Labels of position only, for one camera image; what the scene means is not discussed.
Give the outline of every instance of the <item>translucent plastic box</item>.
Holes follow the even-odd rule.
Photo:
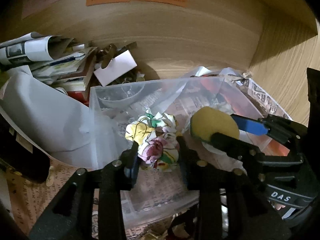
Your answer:
[[[132,142],[124,138],[125,128],[150,108],[152,114],[175,115],[177,130],[184,132],[187,145],[217,168],[232,170],[241,162],[208,152],[201,142],[191,138],[188,122],[194,112],[211,106],[228,114],[253,119],[259,111],[232,84],[222,77],[193,77],[153,80],[107,87],[93,87],[90,94],[92,116],[92,168],[101,169],[117,159]],[[270,138],[241,133],[240,139],[261,150]],[[135,188],[122,192],[124,223],[127,228],[150,223],[180,212],[197,202],[198,192],[186,190],[179,167],[172,172],[140,170]]]

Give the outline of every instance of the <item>pink rose print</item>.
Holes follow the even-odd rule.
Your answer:
[[[157,137],[151,141],[145,142],[141,145],[144,149],[139,157],[146,162],[146,164],[151,164],[155,162],[162,156],[163,146],[167,144],[167,141],[162,137]]]

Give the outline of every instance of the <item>metal screw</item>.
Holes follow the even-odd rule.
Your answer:
[[[236,174],[236,175],[238,175],[238,176],[240,176],[240,175],[242,175],[244,172],[243,172],[243,170],[236,168],[236,169],[233,169],[233,173]]]
[[[266,176],[263,174],[263,173],[260,173],[258,175],[258,179],[261,181],[261,182],[264,182],[266,180]]]
[[[197,165],[200,166],[200,167],[205,167],[207,166],[207,162],[205,160],[199,160],[197,161]]]
[[[256,151],[255,151],[255,150],[253,150],[253,149],[252,149],[252,150],[250,150],[250,151],[249,151],[249,153],[250,153],[252,156],[255,156],[255,155],[256,155]]]
[[[85,169],[85,168],[79,168],[79,169],[77,169],[77,174],[78,175],[82,175],[82,174],[85,174],[85,172],[86,172],[87,170]]]
[[[119,167],[121,164],[122,164],[122,161],[121,161],[121,160],[114,160],[114,161],[112,162],[112,165],[115,166],[115,167]]]

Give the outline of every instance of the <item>blue strip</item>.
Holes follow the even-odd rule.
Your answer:
[[[239,130],[252,133],[255,135],[263,135],[268,133],[268,129],[264,125],[256,120],[232,114],[231,117],[237,123]]]

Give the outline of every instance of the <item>round sponge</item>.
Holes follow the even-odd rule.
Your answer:
[[[191,135],[210,142],[211,135],[222,133],[239,139],[240,131],[232,117],[209,106],[199,109],[190,120]]]

